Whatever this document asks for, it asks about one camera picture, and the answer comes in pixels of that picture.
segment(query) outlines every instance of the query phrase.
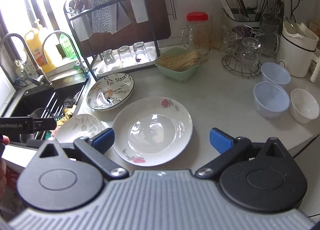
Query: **countertop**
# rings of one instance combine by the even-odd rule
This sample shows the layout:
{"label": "countertop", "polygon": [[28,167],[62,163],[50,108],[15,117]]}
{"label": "countertop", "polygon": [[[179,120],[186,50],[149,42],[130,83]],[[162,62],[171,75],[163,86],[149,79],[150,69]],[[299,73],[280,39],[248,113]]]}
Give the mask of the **countertop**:
{"label": "countertop", "polygon": [[[157,68],[132,72],[130,75],[134,78],[135,85],[126,103],[110,111],[94,111],[83,101],[78,114],[92,114],[107,128],[112,127],[116,115],[125,106],[138,99],[158,95],[179,101],[187,108],[193,120],[191,140],[178,157],[156,168],[191,169],[193,172],[219,155],[209,142],[212,127],[217,127],[233,137],[247,137],[253,142],[265,142],[268,137],[278,137],[291,155],[295,155],[312,138],[320,134],[320,118],[308,124],[300,124],[291,116],[289,109],[275,119],[260,116],[254,108],[252,90],[262,80],[261,76],[247,79],[232,75],[221,64],[224,54],[211,50],[209,61],[201,65],[197,73],[185,83],[165,78]],[[94,84],[94,80],[91,79],[89,83]],[[285,90],[290,95],[295,88],[307,90],[320,103],[320,82],[312,83],[310,74],[304,78],[292,77]],[[25,167],[35,151],[16,151],[17,148],[7,146],[3,158],[10,161],[10,164]],[[113,148],[106,152],[106,156],[130,172],[142,169],[122,160]]]}

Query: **red package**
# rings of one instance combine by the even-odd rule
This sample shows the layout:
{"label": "red package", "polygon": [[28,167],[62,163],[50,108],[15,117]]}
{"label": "red package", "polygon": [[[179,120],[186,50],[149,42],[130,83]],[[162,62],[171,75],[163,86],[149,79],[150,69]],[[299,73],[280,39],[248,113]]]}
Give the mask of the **red package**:
{"label": "red package", "polygon": [[5,174],[5,178],[7,179],[7,186],[16,189],[18,177],[19,174],[17,172],[7,167]]}

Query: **green bottle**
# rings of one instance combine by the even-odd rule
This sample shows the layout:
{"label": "green bottle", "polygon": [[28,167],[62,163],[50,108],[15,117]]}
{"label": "green bottle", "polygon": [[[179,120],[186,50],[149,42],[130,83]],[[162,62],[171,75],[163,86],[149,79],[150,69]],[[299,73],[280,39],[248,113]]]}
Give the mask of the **green bottle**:
{"label": "green bottle", "polygon": [[[81,56],[80,50],[78,48],[78,45],[75,43],[73,36],[71,35],[70,37],[73,40],[73,43],[75,44],[75,47],[76,47],[76,50],[77,50],[79,56]],[[59,38],[59,42],[61,44],[61,47],[62,47],[64,53],[66,54],[66,56],[68,57],[69,60],[77,59],[77,55],[76,55],[75,51],[73,50],[71,42],[66,35],[61,34],[60,38]]]}

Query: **gray ribbed surface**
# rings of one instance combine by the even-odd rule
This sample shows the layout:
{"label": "gray ribbed surface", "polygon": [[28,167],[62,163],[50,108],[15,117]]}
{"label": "gray ribbed surface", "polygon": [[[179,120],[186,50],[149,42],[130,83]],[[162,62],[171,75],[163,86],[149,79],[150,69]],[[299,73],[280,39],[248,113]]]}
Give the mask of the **gray ribbed surface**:
{"label": "gray ribbed surface", "polygon": [[90,205],[68,213],[31,209],[10,222],[16,230],[307,230],[298,210],[263,215],[229,203],[216,184],[189,170],[136,171],[116,180]]}

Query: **sink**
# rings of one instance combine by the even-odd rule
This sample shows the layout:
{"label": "sink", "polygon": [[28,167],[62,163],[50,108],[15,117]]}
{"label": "sink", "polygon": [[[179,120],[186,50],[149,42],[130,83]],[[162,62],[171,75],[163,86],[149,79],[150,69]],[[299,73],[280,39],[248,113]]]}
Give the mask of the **sink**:
{"label": "sink", "polygon": [[[64,115],[63,110],[65,108],[71,108],[73,104],[81,103],[80,98],[87,82],[88,78],[83,77],[83,74],[76,74],[53,81],[52,88],[41,85],[26,90],[12,112],[11,117],[28,116],[41,108],[40,112],[36,111],[38,113],[37,117],[52,117],[55,120],[59,120]],[[34,135],[24,135],[22,137],[20,137],[20,134],[12,134],[8,135],[8,137],[12,145],[38,148],[42,140],[45,139],[46,132],[37,132]],[[40,141],[26,142],[26,137]]]}

